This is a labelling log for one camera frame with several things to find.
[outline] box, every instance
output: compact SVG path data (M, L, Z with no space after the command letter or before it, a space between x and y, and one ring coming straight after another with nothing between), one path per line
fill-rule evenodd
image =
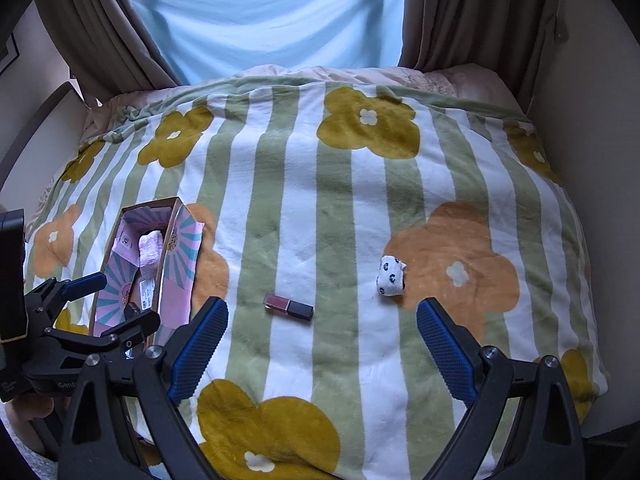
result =
M196 222L178 197L126 207L111 232L101 271L107 286L94 296L89 334L99 336L125 320L124 307L133 298L160 315L160 328L145 342L164 345L191 312L191 289L204 224ZM138 286L142 235L159 230L163 246L155 280Z

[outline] metal screw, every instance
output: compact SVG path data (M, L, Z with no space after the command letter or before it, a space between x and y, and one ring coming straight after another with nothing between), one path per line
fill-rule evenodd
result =
M498 355L498 349L495 346L486 346L482 349L482 353L487 359L493 359Z
M162 347L160 345L153 345L145 350L145 355L149 359L155 359L156 357L160 357L161 353L162 353Z
M100 362L100 356L98 354L89 354L84 362L89 366L95 366Z
M559 365L558 359L553 357L552 355L545 356L544 362L545 365L549 368L557 368Z

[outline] blanket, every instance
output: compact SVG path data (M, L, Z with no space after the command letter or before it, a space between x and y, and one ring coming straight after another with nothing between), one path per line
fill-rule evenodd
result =
M557 355L580 418L606 391L580 223L518 112L264 76L190 88L121 122L81 146L52 190L26 290L99 270L124 206L188 204L205 224L192 314L219 296L230 316L180 412L224 478L421 479L465 411L417 333L428 296L483 345ZM401 296L376 288L386 254L406 264ZM314 318L273 315L267 292ZM70 303L56 326L86 333L91 302Z

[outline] blue sheet covering window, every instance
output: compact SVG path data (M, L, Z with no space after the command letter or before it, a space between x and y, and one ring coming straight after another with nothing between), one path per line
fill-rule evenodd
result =
M184 84L261 64L398 64L404 0L132 0Z

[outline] lipstick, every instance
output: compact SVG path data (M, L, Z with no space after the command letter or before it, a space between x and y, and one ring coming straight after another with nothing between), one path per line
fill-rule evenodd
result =
M306 319L307 321L311 321L314 316L314 308L311 305L276 296L271 292L264 295L263 303L267 308L284 312L288 316Z

